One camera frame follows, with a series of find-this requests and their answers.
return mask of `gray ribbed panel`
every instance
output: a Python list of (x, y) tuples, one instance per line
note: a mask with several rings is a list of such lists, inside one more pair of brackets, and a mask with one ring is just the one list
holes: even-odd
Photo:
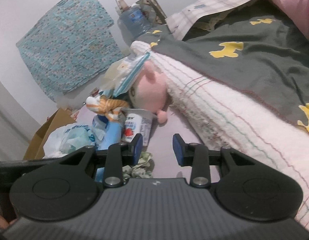
[(84, 214), (62, 222), (21, 218), (8, 240), (304, 240), (294, 220), (254, 223), (229, 215), (207, 190), (184, 179), (130, 179), (107, 189)]

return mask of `plush toy eye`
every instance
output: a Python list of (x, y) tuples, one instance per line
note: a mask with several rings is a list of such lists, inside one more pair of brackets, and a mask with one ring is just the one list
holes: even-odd
[(134, 90), (134, 87), (131, 87), (131, 88), (130, 88), (130, 92), (131, 92), (131, 95), (134, 97), (135, 94), (136, 94), (136, 92), (135, 92), (135, 90)]

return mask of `white blanket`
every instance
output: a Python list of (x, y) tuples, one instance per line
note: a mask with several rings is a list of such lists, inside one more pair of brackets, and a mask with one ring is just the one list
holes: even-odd
[[(141, 54), (150, 46), (135, 41), (131, 48)], [(296, 220), (309, 230), (309, 135), (170, 57), (151, 51), (150, 60), (166, 74), (174, 104), (206, 145), (231, 145), (300, 184), (304, 198)]]

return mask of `white plastic bucket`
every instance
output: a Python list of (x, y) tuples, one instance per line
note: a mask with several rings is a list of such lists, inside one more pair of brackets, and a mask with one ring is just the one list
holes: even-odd
[(122, 141), (131, 142), (137, 133), (143, 136), (143, 146), (148, 146), (152, 120), (157, 116), (145, 109), (123, 109), (126, 116)]

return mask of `plush toy ear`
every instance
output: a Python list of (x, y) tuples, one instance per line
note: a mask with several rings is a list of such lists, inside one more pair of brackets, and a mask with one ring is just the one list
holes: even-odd
[(149, 60), (143, 64), (143, 69), (144, 69), (145, 76), (147, 79), (155, 80), (155, 74), (152, 68), (152, 63)]

